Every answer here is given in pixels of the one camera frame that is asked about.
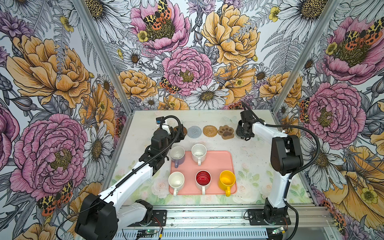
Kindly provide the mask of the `grey woven round coaster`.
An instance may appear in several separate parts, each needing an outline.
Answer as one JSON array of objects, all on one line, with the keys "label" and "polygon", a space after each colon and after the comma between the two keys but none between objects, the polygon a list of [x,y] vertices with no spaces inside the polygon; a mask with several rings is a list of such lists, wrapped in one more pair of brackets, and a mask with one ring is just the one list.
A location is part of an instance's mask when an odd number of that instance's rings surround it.
[{"label": "grey woven round coaster", "polygon": [[192,139],[197,139],[202,135],[202,129],[198,126],[188,128],[187,135]]}]

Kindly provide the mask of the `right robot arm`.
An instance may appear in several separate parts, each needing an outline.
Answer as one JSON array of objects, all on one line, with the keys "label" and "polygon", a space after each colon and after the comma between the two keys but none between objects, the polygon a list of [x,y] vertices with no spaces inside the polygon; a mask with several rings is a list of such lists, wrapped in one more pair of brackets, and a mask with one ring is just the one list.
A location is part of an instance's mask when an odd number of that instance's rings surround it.
[{"label": "right robot arm", "polygon": [[250,211],[250,223],[260,221],[263,225],[290,223],[288,206],[286,204],[291,175],[303,166],[304,160],[297,136],[289,136],[278,128],[268,127],[260,123],[253,111],[241,112],[241,120],[236,129],[236,135],[248,141],[255,136],[264,138],[271,144],[270,162],[274,169],[273,186],[266,198],[262,211]]}]

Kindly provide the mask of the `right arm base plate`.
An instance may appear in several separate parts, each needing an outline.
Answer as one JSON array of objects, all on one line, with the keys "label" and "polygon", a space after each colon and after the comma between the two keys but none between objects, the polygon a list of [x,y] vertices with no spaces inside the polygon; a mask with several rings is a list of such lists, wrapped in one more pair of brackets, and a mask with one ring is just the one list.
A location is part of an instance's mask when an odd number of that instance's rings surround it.
[{"label": "right arm base plate", "polygon": [[251,226],[289,226],[292,224],[288,211],[284,208],[277,210],[249,209],[246,211],[246,215]]}]

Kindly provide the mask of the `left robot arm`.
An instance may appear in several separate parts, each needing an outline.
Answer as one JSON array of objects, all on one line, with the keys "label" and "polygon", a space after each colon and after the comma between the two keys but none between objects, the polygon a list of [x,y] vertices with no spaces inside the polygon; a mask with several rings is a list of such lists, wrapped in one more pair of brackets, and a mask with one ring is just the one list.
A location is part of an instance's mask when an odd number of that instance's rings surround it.
[{"label": "left robot arm", "polygon": [[151,144],[129,173],[98,195],[89,194],[83,200],[75,233],[85,240],[112,240],[129,225],[148,224],[153,216],[150,203],[136,200],[128,207],[123,204],[163,166],[172,145],[185,138],[183,128],[179,125],[177,131],[168,126],[157,129]]}]

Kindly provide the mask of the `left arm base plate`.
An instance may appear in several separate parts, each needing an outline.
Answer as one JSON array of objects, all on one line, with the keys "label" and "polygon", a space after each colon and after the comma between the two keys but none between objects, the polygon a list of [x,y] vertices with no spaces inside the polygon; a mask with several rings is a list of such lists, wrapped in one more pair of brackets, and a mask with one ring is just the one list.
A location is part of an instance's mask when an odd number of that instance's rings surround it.
[{"label": "left arm base plate", "polygon": [[129,225],[129,227],[159,227],[158,222],[155,220],[155,218],[160,222],[160,225],[164,227],[167,222],[167,210],[153,210],[153,216],[152,219],[149,221],[149,223],[145,224],[144,222],[141,223],[134,223]]}]

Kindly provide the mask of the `lavender mug white inside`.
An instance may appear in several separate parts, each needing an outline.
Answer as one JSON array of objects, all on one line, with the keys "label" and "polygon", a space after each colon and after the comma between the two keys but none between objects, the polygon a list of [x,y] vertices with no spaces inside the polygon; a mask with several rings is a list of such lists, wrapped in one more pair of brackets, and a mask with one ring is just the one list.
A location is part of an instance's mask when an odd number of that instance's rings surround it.
[{"label": "lavender mug white inside", "polygon": [[175,168],[177,169],[181,164],[184,163],[186,158],[186,151],[183,147],[176,146],[171,149],[170,156]]}]

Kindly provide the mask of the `white speckled mug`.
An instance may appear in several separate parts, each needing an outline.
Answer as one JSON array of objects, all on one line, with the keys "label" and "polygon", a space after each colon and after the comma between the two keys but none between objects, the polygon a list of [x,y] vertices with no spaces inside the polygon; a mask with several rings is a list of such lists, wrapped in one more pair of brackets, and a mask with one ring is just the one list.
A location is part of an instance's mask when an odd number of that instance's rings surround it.
[{"label": "white speckled mug", "polygon": [[207,156],[207,148],[202,144],[196,144],[191,149],[192,159],[201,166]]}]

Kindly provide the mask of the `brown paw shaped coaster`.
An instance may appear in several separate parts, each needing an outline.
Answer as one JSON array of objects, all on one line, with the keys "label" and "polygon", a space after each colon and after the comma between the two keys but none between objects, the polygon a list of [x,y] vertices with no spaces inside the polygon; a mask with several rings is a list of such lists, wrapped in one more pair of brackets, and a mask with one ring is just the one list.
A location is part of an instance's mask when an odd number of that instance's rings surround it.
[{"label": "brown paw shaped coaster", "polygon": [[218,134],[222,137],[223,140],[229,140],[235,137],[234,129],[228,125],[220,126]]}]

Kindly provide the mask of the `tan rattan round coaster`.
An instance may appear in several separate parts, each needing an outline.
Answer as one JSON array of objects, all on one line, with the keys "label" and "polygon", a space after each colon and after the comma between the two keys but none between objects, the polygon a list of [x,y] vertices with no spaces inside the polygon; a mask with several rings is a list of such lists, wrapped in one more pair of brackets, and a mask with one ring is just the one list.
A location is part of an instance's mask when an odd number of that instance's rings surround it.
[{"label": "tan rattan round coaster", "polygon": [[203,134],[206,137],[213,138],[218,134],[218,129],[215,126],[207,125],[203,128]]}]

